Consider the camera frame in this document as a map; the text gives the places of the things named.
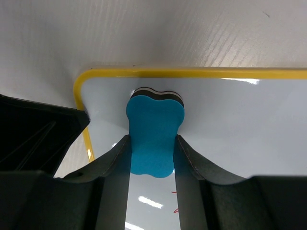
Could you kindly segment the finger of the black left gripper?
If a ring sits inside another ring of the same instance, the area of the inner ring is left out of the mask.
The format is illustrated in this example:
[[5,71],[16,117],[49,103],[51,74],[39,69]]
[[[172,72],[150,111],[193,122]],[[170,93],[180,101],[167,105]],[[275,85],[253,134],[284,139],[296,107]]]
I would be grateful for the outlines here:
[[81,110],[1,95],[0,170],[55,175],[89,122]]

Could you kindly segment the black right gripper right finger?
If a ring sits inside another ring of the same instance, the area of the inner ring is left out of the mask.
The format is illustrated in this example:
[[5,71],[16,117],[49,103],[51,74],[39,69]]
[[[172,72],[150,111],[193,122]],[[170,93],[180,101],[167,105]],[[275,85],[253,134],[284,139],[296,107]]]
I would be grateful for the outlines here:
[[176,191],[183,230],[304,230],[304,176],[235,175],[195,151],[182,136],[174,147]]

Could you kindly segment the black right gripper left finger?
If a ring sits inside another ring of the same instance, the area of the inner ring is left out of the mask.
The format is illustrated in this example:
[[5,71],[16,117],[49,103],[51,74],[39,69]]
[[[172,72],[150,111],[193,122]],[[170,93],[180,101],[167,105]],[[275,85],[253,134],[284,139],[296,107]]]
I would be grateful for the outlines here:
[[54,178],[40,171],[2,172],[3,230],[122,230],[131,166],[130,137],[90,164]]

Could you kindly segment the yellow framed whiteboard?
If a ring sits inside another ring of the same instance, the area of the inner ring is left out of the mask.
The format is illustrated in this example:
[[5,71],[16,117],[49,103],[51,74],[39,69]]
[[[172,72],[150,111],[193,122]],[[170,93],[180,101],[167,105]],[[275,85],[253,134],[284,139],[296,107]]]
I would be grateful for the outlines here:
[[[88,70],[73,96],[90,119],[83,133],[90,162],[129,136],[126,106],[140,87],[182,97],[177,136],[219,167],[246,179],[307,177],[305,69]],[[166,178],[130,171],[124,230],[181,230],[175,169]]]

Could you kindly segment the blue whiteboard eraser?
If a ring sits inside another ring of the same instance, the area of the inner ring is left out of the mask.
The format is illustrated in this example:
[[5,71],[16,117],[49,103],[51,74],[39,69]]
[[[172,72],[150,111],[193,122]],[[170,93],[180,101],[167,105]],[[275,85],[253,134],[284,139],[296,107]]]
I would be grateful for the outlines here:
[[173,153],[179,127],[184,121],[182,97],[173,91],[137,88],[126,115],[131,139],[131,173],[166,178],[173,173]]

